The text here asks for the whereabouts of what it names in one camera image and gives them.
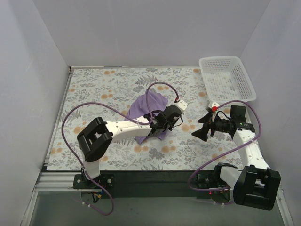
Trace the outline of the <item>purple t shirt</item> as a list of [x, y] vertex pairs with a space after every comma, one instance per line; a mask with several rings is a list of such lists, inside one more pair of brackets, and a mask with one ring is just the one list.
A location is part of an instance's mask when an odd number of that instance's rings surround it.
[[[160, 93], [148, 92], [148, 103], [151, 111], [165, 110], [168, 99]], [[130, 106], [127, 116], [132, 119], [139, 118], [149, 113], [145, 94], [140, 95]]]

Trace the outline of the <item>white plastic basket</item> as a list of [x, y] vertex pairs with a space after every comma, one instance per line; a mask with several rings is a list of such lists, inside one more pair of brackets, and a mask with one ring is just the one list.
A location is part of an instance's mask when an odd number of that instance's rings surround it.
[[223, 104], [231, 100], [250, 102], [257, 98], [240, 58], [204, 57], [199, 60], [199, 67], [210, 101]]

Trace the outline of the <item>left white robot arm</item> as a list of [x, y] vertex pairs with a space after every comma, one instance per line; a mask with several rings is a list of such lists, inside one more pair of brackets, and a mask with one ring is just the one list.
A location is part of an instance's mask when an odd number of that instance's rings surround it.
[[92, 120], [77, 136], [84, 158], [84, 183], [89, 188], [96, 188], [100, 183], [99, 159], [109, 145], [132, 137], [152, 137], [172, 130], [187, 108], [187, 103], [180, 100], [163, 111], [152, 111], [132, 121], [104, 121], [101, 117]]

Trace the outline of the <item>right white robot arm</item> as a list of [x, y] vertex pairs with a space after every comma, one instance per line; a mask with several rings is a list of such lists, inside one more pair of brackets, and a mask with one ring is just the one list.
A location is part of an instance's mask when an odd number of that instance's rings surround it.
[[208, 113], [198, 122], [203, 126], [192, 133], [203, 141], [215, 132], [228, 133], [236, 144], [234, 151], [239, 151], [243, 164], [242, 171], [228, 163], [218, 163], [213, 172], [204, 176], [200, 171], [207, 166], [199, 167], [188, 179], [191, 185], [196, 179], [200, 192], [222, 192], [233, 190], [233, 201], [237, 205], [253, 207], [262, 210], [272, 210], [277, 197], [281, 176], [278, 171], [272, 170], [261, 153], [257, 139], [260, 131], [255, 131], [253, 124], [247, 122], [247, 103], [242, 106], [232, 105], [230, 114], [223, 119], [218, 115], [221, 105], [213, 102], [208, 107]]

